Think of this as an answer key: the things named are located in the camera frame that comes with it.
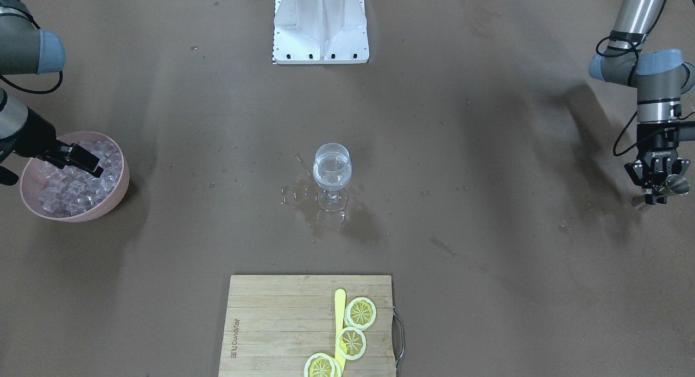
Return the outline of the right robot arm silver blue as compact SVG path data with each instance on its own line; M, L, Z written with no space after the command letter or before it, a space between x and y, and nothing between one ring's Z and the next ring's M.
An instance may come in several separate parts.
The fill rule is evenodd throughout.
M21 0L1 0L2 82L28 94L45 95L63 81L66 54L56 33L40 28ZM8 75L57 73L52 89L30 90L7 79ZM1 90L1 161L10 154L37 158L58 169L76 167L95 178L102 176L100 159L76 143L57 138L54 125L27 107L7 90Z

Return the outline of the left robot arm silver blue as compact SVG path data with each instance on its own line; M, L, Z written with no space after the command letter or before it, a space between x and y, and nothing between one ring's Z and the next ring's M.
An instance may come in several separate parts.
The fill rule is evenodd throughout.
M693 63L679 49L641 51L666 1L623 0L606 48L596 48L589 64L591 77L636 89L637 155L625 171L648 205L690 191L685 173L691 162L677 150L694 137L693 121L681 110L682 95L693 91Z

